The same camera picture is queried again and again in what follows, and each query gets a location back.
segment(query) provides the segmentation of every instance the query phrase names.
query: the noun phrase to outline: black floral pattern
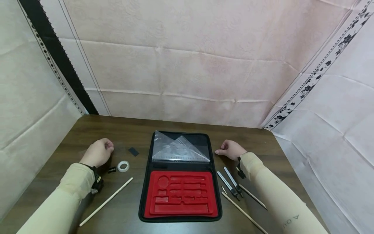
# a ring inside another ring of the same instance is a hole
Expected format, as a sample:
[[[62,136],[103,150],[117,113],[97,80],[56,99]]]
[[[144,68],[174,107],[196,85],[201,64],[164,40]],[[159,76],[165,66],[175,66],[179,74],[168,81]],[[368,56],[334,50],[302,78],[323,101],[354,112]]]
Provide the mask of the black floral pattern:
[[[286,101],[283,106],[271,116],[271,118],[269,118],[263,128],[272,130],[274,127],[276,127],[289,114],[291,114],[294,108],[298,106],[312,91],[318,81],[320,81],[323,77],[323,74],[329,69],[329,67],[334,63],[334,61],[348,46],[348,44],[352,42],[353,38],[357,35],[359,30],[373,15],[374,10],[368,11],[368,6],[371,4],[374,4],[374,0],[367,1],[362,11],[349,24],[343,34],[339,37],[338,41],[327,52],[327,55],[318,64],[312,74],[307,77],[302,86],[292,96],[290,96],[290,99]]]

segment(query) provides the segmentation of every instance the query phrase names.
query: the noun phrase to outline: wooden table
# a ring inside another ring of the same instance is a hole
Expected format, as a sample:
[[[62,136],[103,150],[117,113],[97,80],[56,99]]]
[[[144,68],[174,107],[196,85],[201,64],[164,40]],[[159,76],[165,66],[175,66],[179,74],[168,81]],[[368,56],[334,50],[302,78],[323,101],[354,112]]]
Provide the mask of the wooden table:
[[[104,189],[91,199],[91,203],[88,203],[89,201],[82,202],[83,208],[78,212],[82,217],[79,217],[79,214],[77,215],[76,220],[73,222],[72,230],[75,230],[80,220],[91,214],[124,182],[130,177],[134,177],[134,180],[91,220],[83,227],[78,228],[77,233],[261,233],[223,196],[221,196],[223,216],[217,222],[156,224],[141,222],[138,218],[139,201],[150,141],[153,132],[156,130],[206,133],[211,139],[213,150],[218,149],[225,139],[238,142],[246,150],[257,154],[264,162],[264,165],[284,181],[323,223],[276,139],[267,130],[87,115],[76,122],[18,202],[1,222],[0,233],[16,233],[58,186],[59,180],[70,164],[78,162],[82,157],[82,151],[95,140],[103,137],[109,138],[119,146],[117,152],[113,155],[112,166],[117,165],[119,161],[127,160],[130,163],[130,169],[125,173],[116,172],[104,176]],[[140,154],[134,157],[123,148],[124,146],[127,149],[134,147]],[[234,162],[221,156],[217,156],[214,160],[217,170],[225,174],[223,167],[228,167],[232,174],[236,175],[235,179],[237,181],[253,194],[258,195],[247,179],[242,180],[238,177]],[[218,179],[218,183],[220,186],[223,185],[220,179]],[[245,199],[240,202],[236,201],[240,207],[252,216],[269,234],[282,233],[280,228],[274,227],[274,220],[266,210],[247,194],[244,194],[244,196]]]

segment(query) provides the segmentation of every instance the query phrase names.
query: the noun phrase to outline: beige sleeve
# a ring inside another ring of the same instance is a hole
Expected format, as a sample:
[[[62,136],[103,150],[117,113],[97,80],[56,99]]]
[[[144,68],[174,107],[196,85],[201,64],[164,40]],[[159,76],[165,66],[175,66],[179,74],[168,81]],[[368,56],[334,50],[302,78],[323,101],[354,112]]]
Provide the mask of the beige sleeve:
[[[79,163],[72,164],[60,185],[17,233],[67,234],[79,203],[91,191],[94,180],[90,168]]]
[[[240,167],[251,180],[269,213],[284,233],[327,233],[301,199],[251,152],[243,154]]]

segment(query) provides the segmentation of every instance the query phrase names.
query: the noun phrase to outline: hand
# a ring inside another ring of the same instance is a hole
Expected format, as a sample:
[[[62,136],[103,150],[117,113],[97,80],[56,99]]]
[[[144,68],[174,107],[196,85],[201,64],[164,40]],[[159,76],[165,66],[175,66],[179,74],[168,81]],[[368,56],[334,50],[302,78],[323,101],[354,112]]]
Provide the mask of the hand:
[[[221,149],[217,149],[215,154],[224,155],[231,160],[237,161],[237,158],[246,152],[247,151],[238,143],[232,140],[225,140],[221,146]]]
[[[114,145],[108,138],[97,140],[86,150],[79,163],[98,168],[108,161],[113,150]]]

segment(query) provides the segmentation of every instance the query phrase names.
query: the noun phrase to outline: black eraser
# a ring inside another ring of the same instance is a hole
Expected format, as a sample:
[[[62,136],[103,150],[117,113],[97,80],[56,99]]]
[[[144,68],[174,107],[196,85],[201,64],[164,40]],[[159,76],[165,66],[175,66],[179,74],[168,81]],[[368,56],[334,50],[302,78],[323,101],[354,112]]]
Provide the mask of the black eraser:
[[[129,149],[129,151],[130,151],[130,153],[132,153],[132,155],[134,155],[134,156],[137,156],[137,155],[139,154],[139,152],[138,152],[136,149],[134,149],[133,147],[131,147],[131,148]]]

